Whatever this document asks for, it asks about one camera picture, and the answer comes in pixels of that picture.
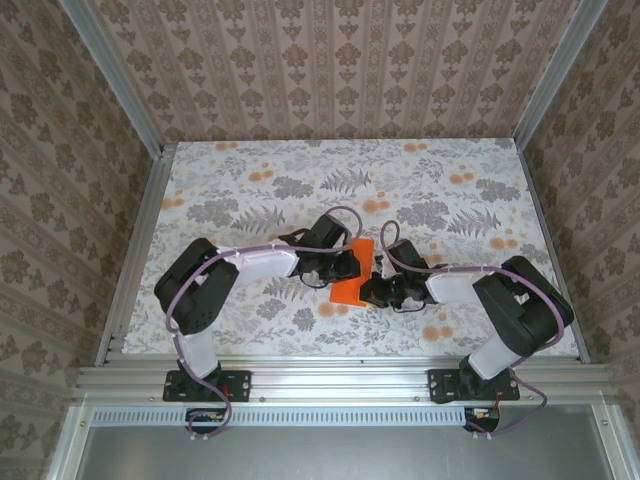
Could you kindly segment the orange paper sheet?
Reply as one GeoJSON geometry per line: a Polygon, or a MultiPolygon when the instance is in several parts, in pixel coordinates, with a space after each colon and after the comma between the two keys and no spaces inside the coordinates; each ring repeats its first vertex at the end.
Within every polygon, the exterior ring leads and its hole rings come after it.
{"type": "Polygon", "coordinates": [[[353,253],[359,262],[360,274],[353,279],[343,280],[331,287],[329,301],[335,304],[366,307],[360,300],[361,287],[371,278],[374,263],[374,241],[368,238],[358,239],[348,252],[353,253]]]}

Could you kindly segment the floral patterned table cover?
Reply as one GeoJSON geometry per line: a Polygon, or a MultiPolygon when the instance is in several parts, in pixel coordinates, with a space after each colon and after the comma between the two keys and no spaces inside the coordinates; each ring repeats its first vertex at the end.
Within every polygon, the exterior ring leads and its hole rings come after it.
{"type": "MultiPolygon", "coordinates": [[[[122,350],[173,354],[153,289],[195,239],[263,244],[328,209],[374,241],[397,221],[430,265],[499,265],[514,255],[553,278],[536,207],[510,139],[183,143],[176,150],[122,350]]],[[[329,301],[295,278],[236,287],[213,327],[217,352],[268,356],[463,356],[492,331],[473,304],[420,312],[329,301]]]]}

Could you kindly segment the black connector board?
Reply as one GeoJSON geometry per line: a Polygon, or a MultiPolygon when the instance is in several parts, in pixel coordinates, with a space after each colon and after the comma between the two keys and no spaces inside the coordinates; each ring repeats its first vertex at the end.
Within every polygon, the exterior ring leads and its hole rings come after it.
{"type": "Polygon", "coordinates": [[[465,425],[463,428],[471,433],[494,432],[500,421],[500,409],[491,407],[467,407],[464,409],[465,425]]]}
{"type": "Polygon", "coordinates": [[[185,412],[185,427],[194,437],[210,437],[225,428],[231,418],[232,411],[228,408],[192,408],[185,412]]]}

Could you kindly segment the aluminium cross rail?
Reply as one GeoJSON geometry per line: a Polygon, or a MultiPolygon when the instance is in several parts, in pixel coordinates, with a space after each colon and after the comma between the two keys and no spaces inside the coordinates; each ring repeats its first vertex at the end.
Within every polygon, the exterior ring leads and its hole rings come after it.
{"type": "MultiPolygon", "coordinates": [[[[233,369],[252,372],[249,402],[272,405],[408,405],[427,404],[432,367],[416,362],[265,362],[236,363],[233,369]]],[[[166,384],[165,363],[144,366],[109,365],[81,371],[73,400],[88,405],[142,406],[158,404],[166,384]]],[[[606,369],[575,362],[543,361],[516,370],[523,381],[521,402],[533,405],[541,394],[550,403],[612,403],[616,389],[606,369]]]]}

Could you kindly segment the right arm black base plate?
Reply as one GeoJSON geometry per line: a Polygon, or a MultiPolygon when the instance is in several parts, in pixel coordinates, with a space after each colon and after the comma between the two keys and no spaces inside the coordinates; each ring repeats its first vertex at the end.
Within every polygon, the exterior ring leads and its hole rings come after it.
{"type": "Polygon", "coordinates": [[[520,399],[518,384],[507,370],[486,380],[473,370],[431,369],[427,380],[430,400],[436,404],[520,399]]]}

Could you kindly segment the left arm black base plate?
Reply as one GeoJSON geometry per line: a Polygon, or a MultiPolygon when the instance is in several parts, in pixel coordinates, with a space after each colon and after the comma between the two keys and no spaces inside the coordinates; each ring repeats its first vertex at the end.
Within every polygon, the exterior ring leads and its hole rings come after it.
{"type": "MultiPolygon", "coordinates": [[[[218,369],[205,380],[215,385],[230,402],[249,401],[251,371],[218,369]]],[[[216,393],[196,382],[183,370],[167,373],[162,398],[165,402],[222,402],[216,393]]]]}

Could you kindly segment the aluminium frame post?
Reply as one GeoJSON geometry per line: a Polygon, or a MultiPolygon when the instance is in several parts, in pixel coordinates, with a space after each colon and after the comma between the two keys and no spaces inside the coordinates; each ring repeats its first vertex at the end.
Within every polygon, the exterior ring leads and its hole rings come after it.
{"type": "Polygon", "coordinates": [[[567,78],[608,0],[581,0],[525,108],[513,139],[523,152],[567,78]]]}
{"type": "Polygon", "coordinates": [[[142,97],[130,81],[125,63],[118,56],[116,44],[100,25],[97,15],[86,0],[59,0],[96,65],[115,94],[153,161],[162,156],[165,142],[153,124],[142,97]]]}

